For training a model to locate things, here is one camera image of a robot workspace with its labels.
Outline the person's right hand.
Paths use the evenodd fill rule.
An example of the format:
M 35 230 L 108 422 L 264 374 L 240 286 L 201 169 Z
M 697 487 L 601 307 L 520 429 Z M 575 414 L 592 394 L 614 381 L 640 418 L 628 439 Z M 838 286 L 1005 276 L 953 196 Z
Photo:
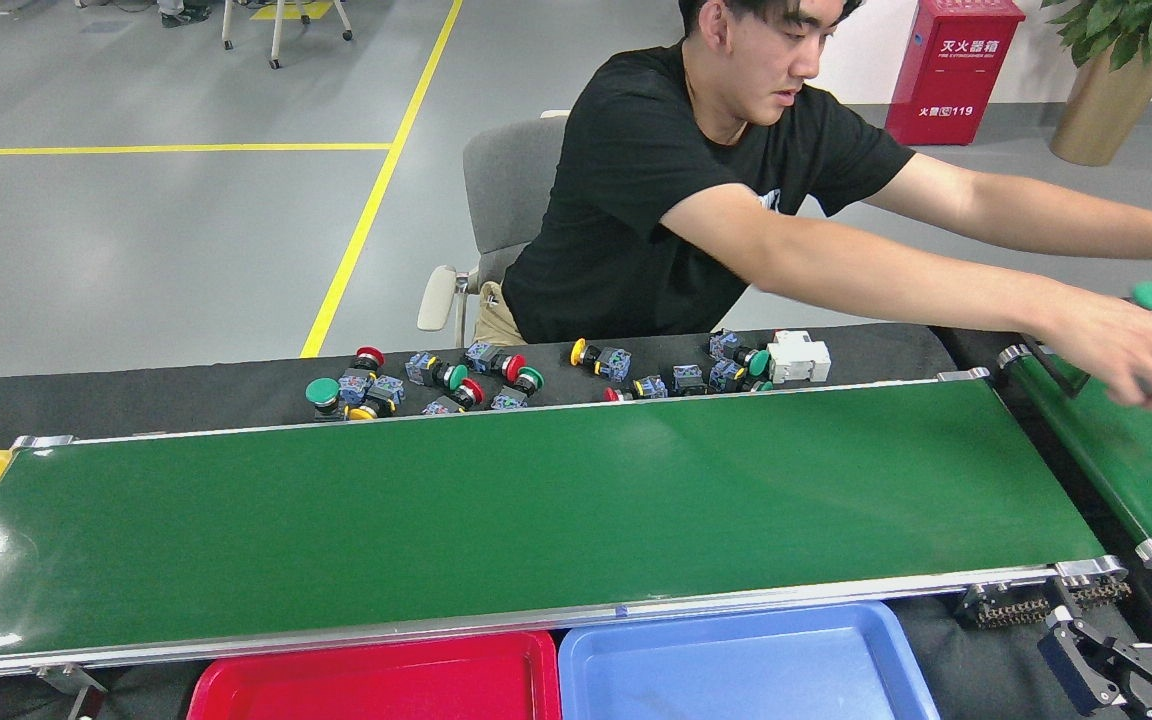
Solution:
M 1066 290 L 1033 331 L 1064 361 L 1105 384 L 1115 404 L 1152 414 L 1152 313 L 1124 300 Z

